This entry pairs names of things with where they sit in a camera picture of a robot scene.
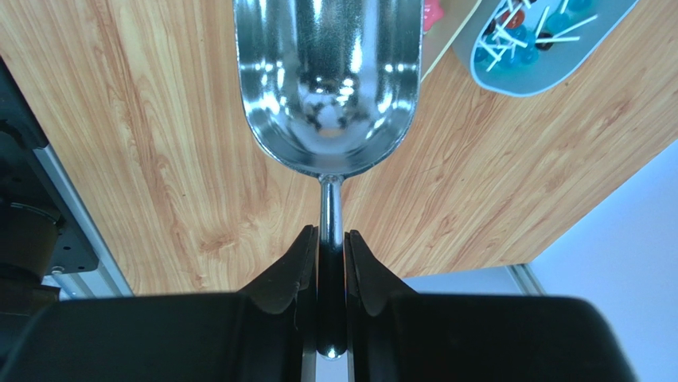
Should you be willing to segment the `silver metal scoop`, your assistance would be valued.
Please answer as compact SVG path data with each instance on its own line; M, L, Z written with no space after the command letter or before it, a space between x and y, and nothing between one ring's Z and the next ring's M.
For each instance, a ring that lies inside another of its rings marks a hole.
M341 187L390 156L415 117L421 1L236 1L244 114L261 149L321 186L317 351L348 348Z

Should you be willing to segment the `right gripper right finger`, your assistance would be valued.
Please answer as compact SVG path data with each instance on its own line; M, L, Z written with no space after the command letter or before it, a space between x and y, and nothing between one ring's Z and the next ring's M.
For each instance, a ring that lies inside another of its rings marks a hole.
M349 379L401 381L392 299L415 291L375 257L357 230L345 233L345 260Z

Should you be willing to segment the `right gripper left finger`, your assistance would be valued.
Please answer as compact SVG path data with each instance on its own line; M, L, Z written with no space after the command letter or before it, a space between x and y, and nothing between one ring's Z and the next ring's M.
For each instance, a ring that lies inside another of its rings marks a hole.
M239 381L314 381L318 228L302 228L285 254L243 287Z

